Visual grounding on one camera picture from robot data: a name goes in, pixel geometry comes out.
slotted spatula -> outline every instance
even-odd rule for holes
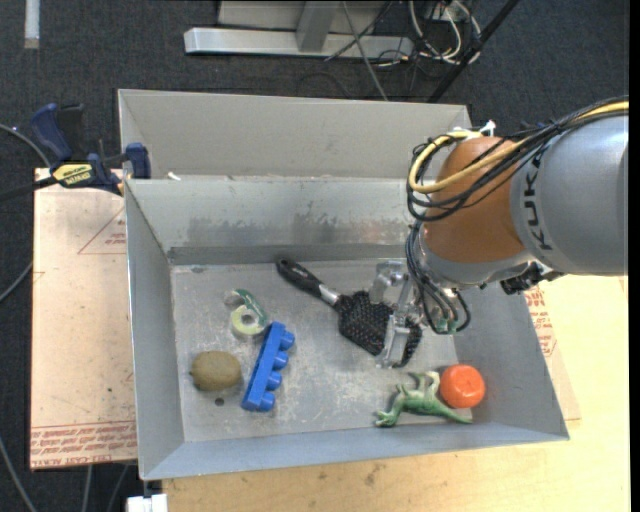
[[[278,273],[291,284],[314,297],[322,299],[338,313],[338,331],[345,338],[377,356],[384,348],[389,317],[394,310],[384,302],[371,303],[369,293],[358,291],[353,295],[343,295],[328,288],[322,281],[299,263],[288,259],[276,262]],[[409,362],[415,352],[422,330],[410,318],[406,325],[410,330],[402,355],[402,361],[395,365],[402,367]]]

gray bin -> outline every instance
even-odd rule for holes
[[[154,169],[125,193],[143,479],[567,438],[522,297],[468,291],[467,330],[425,331],[405,368],[384,370],[273,265],[287,256],[342,293],[369,288],[377,263],[404,254],[410,149],[468,126],[463,107],[121,91],[120,109],[123,146],[145,144]],[[168,172],[181,181],[161,179]],[[296,336],[269,413],[240,407],[259,344],[230,330],[223,298],[234,288]],[[240,385],[195,389],[191,361],[211,349],[236,355]],[[473,424],[403,414],[394,428],[374,426],[395,385],[412,385],[408,372],[458,361],[487,384],[462,411]]]

blue plastic toy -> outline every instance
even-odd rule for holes
[[[249,386],[242,399],[242,408],[247,411],[268,412],[273,409],[276,397],[272,393],[282,384],[282,370],[289,362],[287,350],[295,342],[295,336],[285,329],[284,324],[273,322],[260,348],[260,354],[253,367]]]

gray metal tray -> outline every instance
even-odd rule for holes
[[[336,314],[286,283],[287,256],[343,293],[371,286],[402,258],[410,219],[404,181],[185,177],[126,185],[139,467],[143,479],[344,462],[567,437],[528,309],[497,286],[469,291],[472,325],[425,331],[407,367],[379,369],[342,338]],[[296,336],[269,413],[240,408],[259,346],[235,338],[224,293],[250,290]],[[244,381],[198,391],[202,350],[238,357]],[[404,414],[374,426],[409,371],[456,361],[483,373],[487,396],[460,425]]]

green plastic toy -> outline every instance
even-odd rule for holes
[[[418,381],[416,389],[408,390],[404,384],[398,384],[398,394],[393,400],[393,405],[389,412],[378,411],[378,427],[393,427],[398,421],[401,412],[413,414],[425,414],[441,416],[458,423],[472,423],[469,418],[460,416],[444,405],[436,396],[440,387],[440,375],[438,372],[410,373]],[[427,377],[431,379],[431,384],[427,386]]]

